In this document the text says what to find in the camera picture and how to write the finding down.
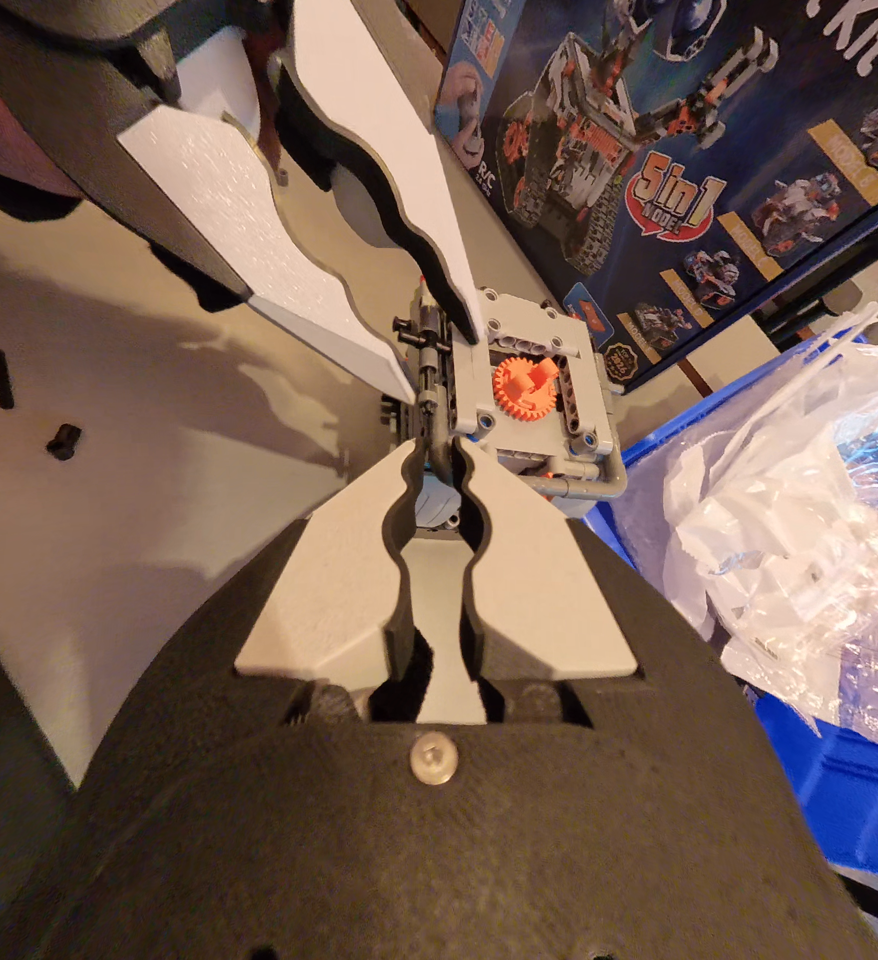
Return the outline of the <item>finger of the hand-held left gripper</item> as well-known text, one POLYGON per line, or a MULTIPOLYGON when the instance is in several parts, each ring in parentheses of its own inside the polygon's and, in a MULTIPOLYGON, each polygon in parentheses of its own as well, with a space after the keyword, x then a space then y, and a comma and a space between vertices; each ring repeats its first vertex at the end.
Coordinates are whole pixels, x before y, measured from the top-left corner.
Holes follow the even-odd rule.
POLYGON ((415 260, 449 322, 477 344, 483 315, 436 138, 352 2, 281 5, 279 130, 296 131, 322 162, 360 182, 385 234, 415 260))
POLYGON ((289 233, 275 174, 235 117, 152 111, 118 142, 247 285, 257 314, 387 397, 414 402, 396 348, 363 322, 347 284, 289 233))

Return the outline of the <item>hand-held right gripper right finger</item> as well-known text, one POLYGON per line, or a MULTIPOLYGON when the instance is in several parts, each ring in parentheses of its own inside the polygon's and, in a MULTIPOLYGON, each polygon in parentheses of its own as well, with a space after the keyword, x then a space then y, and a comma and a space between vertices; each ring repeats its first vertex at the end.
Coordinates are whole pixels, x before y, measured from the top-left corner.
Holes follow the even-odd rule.
POLYGON ((491 685, 634 675, 638 663, 574 534, 574 522, 477 443, 454 443, 460 531, 472 550, 460 641, 491 685))

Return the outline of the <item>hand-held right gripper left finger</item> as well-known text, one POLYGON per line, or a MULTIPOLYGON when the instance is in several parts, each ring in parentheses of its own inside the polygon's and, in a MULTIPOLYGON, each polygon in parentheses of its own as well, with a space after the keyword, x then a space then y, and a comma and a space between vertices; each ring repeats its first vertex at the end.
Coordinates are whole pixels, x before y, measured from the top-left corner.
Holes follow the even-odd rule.
POLYGON ((234 662, 245 676, 350 693, 401 680, 413 657, 410 574, 421 442, 409 439, 313 511, 234 662))

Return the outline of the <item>grey toy brick model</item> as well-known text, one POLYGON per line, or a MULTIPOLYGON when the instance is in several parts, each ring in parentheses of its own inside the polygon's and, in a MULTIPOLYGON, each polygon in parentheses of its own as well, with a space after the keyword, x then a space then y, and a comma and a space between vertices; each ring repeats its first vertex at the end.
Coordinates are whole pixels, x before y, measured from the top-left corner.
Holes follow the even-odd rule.
POLYGON ((477 444, 573 520, 627 485, 609 414, 613 389, 585 323, 555 307, 491 288, 478 292, 485 339, 468 342, 424 281, 407 317, 393 319, 417 389, 411 404, 382 402, 395 440, 422 439, 418 528, 442 536, 459 523, 456 440, 477 444))

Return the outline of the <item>clear plastic bags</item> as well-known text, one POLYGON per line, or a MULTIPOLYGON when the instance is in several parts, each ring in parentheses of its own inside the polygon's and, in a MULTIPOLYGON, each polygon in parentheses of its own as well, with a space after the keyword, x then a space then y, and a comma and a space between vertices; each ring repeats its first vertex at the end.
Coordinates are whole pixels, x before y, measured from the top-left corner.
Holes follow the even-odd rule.
POLYGON ((731 435, 685 442, 663 582, 733 675, 878 744, 877 321, 843 315, 731 435))

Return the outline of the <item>robot kit box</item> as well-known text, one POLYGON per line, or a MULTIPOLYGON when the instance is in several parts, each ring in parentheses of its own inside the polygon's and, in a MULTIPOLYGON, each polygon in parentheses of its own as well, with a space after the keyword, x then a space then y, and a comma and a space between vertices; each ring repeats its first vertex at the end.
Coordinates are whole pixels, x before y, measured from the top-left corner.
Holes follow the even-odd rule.
POLYGON ((878 231, 878 1, 461 2, 439 132, 609 378, 878 231))

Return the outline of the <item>blue plastic bin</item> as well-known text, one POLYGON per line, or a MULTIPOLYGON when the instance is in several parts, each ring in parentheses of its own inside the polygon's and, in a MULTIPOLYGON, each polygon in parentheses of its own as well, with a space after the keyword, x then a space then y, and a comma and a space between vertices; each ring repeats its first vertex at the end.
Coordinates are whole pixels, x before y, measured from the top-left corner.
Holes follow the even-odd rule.
POLYGON ((812 729, 771 695, 757 716, 826 858, 878 877, 878 745, 823 721, 812 729))

